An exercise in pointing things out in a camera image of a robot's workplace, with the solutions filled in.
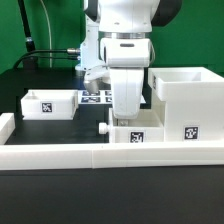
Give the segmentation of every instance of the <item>white block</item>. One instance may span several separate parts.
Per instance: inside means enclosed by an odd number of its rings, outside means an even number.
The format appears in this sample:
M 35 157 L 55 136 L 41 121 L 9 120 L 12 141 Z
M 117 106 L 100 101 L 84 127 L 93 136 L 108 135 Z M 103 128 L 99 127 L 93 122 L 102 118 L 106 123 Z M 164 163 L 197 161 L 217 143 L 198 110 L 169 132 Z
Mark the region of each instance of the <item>white block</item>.
M 29 90 L 21 100 L 24 120 L 72 120 L 77 90 Z
M 4 145 L 15 129 L 13 113 L 3 113 L 0 116 L 0 145 Z

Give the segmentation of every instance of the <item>white plastic edge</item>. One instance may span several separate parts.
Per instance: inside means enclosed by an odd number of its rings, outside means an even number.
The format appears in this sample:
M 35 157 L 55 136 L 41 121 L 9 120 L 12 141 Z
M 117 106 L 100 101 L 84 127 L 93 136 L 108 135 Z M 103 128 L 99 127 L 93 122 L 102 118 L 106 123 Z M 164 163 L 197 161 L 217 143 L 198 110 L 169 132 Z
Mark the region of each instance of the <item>white plastic edge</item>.
M 4 145 L 15 129 L 13 113 L 3 113 L 0 116 L 0 145 Z
M 0 170 L 223 164 L 224 141 L 0 146 Z

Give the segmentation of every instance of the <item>white plastic bin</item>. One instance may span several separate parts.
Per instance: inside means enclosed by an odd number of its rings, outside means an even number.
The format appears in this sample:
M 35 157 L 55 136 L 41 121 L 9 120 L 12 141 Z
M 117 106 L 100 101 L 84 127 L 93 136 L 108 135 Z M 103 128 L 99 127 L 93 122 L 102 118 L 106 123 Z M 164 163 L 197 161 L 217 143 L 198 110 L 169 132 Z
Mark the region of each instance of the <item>white plastic bin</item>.
M 24 120 L 72 120 L 77 90 L 29 90 L 21 100 Z
M 224 138 L 224 79 L 205 68 L 150 68 L 152 110 L 164 141 Z

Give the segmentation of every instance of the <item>black and white square tag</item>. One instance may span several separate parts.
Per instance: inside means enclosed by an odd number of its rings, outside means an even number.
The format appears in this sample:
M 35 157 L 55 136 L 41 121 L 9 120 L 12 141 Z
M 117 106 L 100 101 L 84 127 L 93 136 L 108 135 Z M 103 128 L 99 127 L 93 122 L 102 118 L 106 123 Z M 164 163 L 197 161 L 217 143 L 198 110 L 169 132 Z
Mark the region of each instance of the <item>black and white square tag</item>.
M 42 113 L 52 113 L 53 107 L 52 103 L 42 103 Z
M 184 140 L 198 140 L 199 139 L 199 127 L 185 127 L 184 128 Z

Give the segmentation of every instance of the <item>wire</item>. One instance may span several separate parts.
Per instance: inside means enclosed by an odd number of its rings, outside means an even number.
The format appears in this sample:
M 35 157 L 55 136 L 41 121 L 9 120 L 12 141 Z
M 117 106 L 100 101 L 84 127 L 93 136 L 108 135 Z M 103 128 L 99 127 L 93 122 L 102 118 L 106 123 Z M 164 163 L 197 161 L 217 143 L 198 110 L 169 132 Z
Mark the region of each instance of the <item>wire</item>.
M 25 60 L 25 59 L 32 59 L 32 58 L 44 58 L 44 59 L 62 59 L 62 60 L 78 60 L 78 56 L 69 56 L 69 57 L 49 57 L 49 56 L 33 56 L 33 55 L 29 55 L 29 56 L 24 56 L 24 57 L 21 57 L 19 60 L 16 61 L 16 63 L 13 65 L 13 69 L 17 69 L 19 64 Z
M 46 15 L 46 19 L 47 19 L 47 26 L 48 26 L 48 33 L 49 33 L 49 46 L 50 46 L 50 50 L 52 50 L 52 34 L 51 34 L 51 23 L 50 23 L 50 19 L 49 19 L 49 15 L 48 15 L 48 11 L 47 8 L 44 4 L 43 0 L 40 0 L 40 3 L 44 9 L 44 13 Z M 53 57 L 52 57 L 52 52 L 50 52 L 50 68 L 52 68 L 53 65 L 53 61 L 52 61 Z
M 35 50 L 25 53 L 21 58 L 33 55 L 33 54 L 39 54 L 39 53 L 67 53 L 67 49 L 59 49 L 59 50 Z

